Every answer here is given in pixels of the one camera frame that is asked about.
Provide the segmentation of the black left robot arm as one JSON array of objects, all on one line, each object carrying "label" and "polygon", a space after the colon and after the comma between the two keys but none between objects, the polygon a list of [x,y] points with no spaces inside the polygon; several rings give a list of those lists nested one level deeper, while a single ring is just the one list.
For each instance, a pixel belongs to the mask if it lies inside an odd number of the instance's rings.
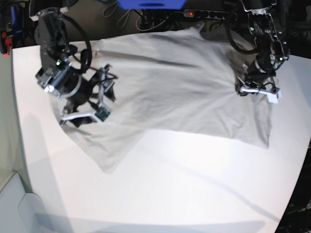
[{"label": "black left robot arm", "polygon": [[[242,74],[236,83],[239,96],[263,94],[279,97],[276,86],[276,71],[289,59],[289,48],[284,27],[277,29],[271,13],[275,0],[240,0],[225,17],[225,33],[231,46],[240,54],[255,55],[250,64],[243,65]],[[254,38],[255,48],[244,50],[233,39],[231,23],[233,16],[243,10],[247,14],[248,30]]]}]

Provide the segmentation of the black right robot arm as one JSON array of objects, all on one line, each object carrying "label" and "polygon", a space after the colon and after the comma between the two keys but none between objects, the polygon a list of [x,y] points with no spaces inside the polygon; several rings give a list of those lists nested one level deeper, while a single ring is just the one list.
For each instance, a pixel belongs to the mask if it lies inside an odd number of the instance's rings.
[{"label": "black right robot arm", "polygon": [[[58,7],[40,10],[37,14],[35,39],[40,46],[41,69],[36,74],[38,85],[56,98],[66,99],[59,124],[103,123],[111,114],[104,98],[115,101],[113,86],[117,76],[111,65],[91,66],[92,49],[82,27]],[[68,41],[64,22],[71,23],[83,36],[86,48],[76,57],[77,47]]]}]

